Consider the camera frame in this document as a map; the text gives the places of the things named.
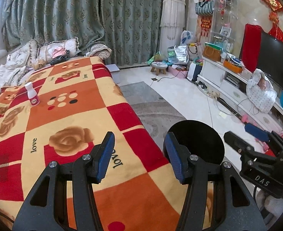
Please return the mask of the black round trash bin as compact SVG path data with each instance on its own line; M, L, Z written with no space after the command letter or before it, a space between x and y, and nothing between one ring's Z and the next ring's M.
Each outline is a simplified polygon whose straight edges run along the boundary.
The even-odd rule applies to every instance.
M205 162L221 164L224 155L224 142L220 135L209 125L196 120L183 120L170 127L180 145L188 148Z

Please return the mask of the swaddled baby doll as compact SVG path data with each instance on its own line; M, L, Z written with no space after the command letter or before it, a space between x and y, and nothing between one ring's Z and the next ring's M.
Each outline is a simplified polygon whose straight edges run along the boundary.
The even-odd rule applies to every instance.
M264 72L255 69L246 85L246 95L259 111L267 114L275 104L277 92Z

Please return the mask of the white tv cabinet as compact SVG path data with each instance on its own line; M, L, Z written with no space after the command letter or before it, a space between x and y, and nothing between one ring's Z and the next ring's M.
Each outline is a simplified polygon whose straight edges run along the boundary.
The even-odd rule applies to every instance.
M246 94L248 80L227 69L220 62L203 58L202 71L197 80L205 84L207 92L222 99L240 116L245 116L258 127L268 131L283 131L283 107L279 97L268 113L261 112Z

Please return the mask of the grey patterned rug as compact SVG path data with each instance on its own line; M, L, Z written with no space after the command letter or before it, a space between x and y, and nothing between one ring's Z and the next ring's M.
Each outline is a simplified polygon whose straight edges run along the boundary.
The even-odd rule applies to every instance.
M185 120L185 117L144 82L123 85L120 89L148 134L163 149L164 138L170 127Z

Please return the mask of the black flat television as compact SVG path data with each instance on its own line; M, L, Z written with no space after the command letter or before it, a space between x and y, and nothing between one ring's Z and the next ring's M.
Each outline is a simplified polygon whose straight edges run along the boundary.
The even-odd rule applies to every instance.
M283 42L262 32L257 68L283 88Z

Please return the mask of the red cloth cover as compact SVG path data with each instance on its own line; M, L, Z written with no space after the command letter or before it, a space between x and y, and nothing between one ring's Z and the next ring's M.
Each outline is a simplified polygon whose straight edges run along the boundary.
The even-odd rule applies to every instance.
M246 24L240 51L240 60L250 72L257 68L261 38L264 30L259 25Z

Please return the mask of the white pink pill bottle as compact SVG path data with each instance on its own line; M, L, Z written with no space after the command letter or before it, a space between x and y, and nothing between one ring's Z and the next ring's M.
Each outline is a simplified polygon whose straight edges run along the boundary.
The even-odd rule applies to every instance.
M28 99L32 106L39 104L39 97L37 95L37 92L35 91L32 82L28 82L25 84L25 88L27 91Z

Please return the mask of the brown paper gift bag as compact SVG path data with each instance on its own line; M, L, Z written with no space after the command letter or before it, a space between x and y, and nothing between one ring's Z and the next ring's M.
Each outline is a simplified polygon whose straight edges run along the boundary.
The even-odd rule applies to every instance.
M215 62L219 62L221 60L221 53L221 47L206 42L202 56Z

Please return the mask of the silver foil bag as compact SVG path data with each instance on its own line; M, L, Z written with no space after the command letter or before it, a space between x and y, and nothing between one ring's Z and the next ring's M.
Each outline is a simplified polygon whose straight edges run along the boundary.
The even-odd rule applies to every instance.
M188 52L186 45L179 45L174 48L175 51L175 61L174 64L186 65L188 63Z

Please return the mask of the small wooden stool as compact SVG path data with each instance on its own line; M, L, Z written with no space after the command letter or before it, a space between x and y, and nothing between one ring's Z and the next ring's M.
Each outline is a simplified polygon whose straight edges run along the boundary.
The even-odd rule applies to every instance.
M152 62L151 63L151 72L158 76L159 73L166 74L166 69L168 65L163 62Z

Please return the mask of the floral pillow with clothes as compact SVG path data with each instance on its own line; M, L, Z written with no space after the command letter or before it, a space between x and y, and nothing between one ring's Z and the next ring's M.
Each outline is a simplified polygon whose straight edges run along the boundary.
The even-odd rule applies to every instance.
M74 37L69 40L54 41L39 48L37 59L49 64L53 59L69 53L69 57L74 57L79 50L79 39Z

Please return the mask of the white quilted bedding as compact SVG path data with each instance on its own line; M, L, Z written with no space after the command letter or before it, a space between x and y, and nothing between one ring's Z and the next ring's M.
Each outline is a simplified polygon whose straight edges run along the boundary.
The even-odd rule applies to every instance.
M6 63L0 65L0 92L4 87L21 84L21 79L37 60L37 48L37 40L33 39L7 55Z

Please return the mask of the white lace covered appliance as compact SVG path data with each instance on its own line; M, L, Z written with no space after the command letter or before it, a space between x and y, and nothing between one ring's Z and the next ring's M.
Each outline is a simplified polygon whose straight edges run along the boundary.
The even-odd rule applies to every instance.
M159 51L168 56L168 48L179 45L185 28L185 0L163 0Z

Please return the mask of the striped tote bag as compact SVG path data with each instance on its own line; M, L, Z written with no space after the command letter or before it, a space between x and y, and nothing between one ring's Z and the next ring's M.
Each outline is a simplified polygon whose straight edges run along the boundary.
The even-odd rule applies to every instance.
M212 16L213 9L213 0L203 0L195 4L195 13L200 16Z

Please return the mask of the green patterned curtain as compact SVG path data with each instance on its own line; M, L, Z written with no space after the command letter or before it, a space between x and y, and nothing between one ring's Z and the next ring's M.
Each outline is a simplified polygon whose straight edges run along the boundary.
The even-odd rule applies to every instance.
M4 0L1 31L7 49L77 38L89 52L103 43L110 63L147 61L158 50L162 0Z

